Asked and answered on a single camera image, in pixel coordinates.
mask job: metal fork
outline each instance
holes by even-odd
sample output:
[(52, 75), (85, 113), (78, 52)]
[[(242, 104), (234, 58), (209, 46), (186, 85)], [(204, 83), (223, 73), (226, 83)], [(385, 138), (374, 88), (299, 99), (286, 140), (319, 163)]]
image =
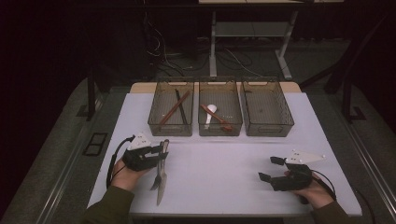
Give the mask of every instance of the metal fork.
[(162, 161), (158, 161), (158, 164), (157, 164), (157, 176), (155, 176), (154, 183), (152, 184), (150, 190), (157, 189), (160, 186), (160, 184), (161, 184), (161, 170), (160, 170), (161, 162)]

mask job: human hand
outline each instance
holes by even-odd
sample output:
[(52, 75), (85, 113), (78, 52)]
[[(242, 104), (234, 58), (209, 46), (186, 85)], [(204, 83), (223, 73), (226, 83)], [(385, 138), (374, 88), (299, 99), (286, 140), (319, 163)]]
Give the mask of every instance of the human hand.
[(111, 185), (120, 189), (132, 191), (137, 180), (149, 170), (150, 169), (137, 172), (126, 167), (122, 160), (118, 160), (114, 165)]
[[(316, 179), (320, 179), (316, 174), (312, 173), (312, 176)], [(313, 180), (311, 184), (305, 189), (291, 190), (291, 192), (305, 197), (312, 207), (319, 209), (329, 203), (334, 202), (332, 196), (323, 188), (317, 181)]]

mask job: sleeve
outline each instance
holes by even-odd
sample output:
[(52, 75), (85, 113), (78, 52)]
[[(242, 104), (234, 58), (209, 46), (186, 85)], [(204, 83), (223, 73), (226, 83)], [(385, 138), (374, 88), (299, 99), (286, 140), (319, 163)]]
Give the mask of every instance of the sleeve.
[(338, 202), (329, 203), (312, 212), (317, 224), (354, 224), (355, 220), (347, 215)]
[(103, 199), (85, 211), (80, 223), (128, 223), (133, 199), (130, 191), (110, 186)]

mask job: transparent storage container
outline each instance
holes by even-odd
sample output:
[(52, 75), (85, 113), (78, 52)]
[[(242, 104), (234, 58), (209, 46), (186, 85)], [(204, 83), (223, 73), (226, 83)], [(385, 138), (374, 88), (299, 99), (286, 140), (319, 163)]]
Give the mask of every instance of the transparent storage container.
[(276, 77), (243, 77), (241, 104), (248, 136), (286, 137), (294, 125)]
[(158, 79), (148, 126), (153, 136), (192, 136), (193, 77)]
[[(215, 116), (207, 122), (202, 105), (215, 105)], [(198, 124), (201, 136), (238, 136), (243, 119), (234, 77), (200, 77)]]

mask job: table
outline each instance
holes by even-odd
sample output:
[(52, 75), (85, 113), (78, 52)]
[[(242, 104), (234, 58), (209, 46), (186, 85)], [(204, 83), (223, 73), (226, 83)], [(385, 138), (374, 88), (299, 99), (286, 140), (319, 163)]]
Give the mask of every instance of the table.
[[(106, 173), (118, 144), (132, 134), (143, 132), (153, 146), (165, 137), (152, 136), (147, 125), (156, 83), (135, 83), (127, 94), (119, 119), (99, 171), (89, 206), (106, 192)], [(322, 131), (307, 96), (297, 84), (281, 82), (295, 125), (287, 137), (248, 137), (243, 127), (238, 137), (201, 137), (197, 109), (193, 112), (191, 137), (167, 137), (168, 181), (159, 206), (157, 191), (150, 191), (156, 169), (144, 175), (135, 188), (133, 217), (296, 217), (309, 213), (289, 192), (273, 191), (260, 181), (258, 172), (281, 176), (284, 166), (270, 162), (271, 156), (286, 158), (293, 149), (324, 154), (326, 160), (309, 164), (333, 182), (338, 202), (351, 216), (361, 207)], [(194, 95), (197, 108), (198, 92)]]

